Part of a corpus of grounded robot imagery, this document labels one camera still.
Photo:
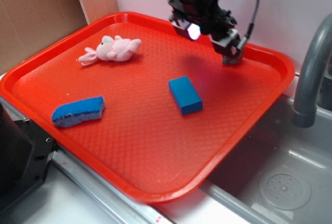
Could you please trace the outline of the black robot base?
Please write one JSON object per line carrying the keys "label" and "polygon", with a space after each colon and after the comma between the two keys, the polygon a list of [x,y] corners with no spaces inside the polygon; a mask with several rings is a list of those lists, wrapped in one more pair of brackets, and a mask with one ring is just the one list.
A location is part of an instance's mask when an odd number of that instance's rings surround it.
{"label": "black robot base", "polygon": [[31,119],[12,120],[1,106],[1,213],[46,180],[54,138]]}

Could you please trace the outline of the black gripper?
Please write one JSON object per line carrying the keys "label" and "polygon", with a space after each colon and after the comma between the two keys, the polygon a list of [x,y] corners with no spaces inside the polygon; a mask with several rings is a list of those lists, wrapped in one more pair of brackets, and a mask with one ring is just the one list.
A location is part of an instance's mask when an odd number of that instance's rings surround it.
{"label": "black gripper", "polygon": [[243,57],[243,47],[238,31],[229,31],[237,24],[230,10],[219,7],[218,0],[169,0],[172,7],[170,21],[186,30],[191,24],[209,35],[215,52],[228,58]]}

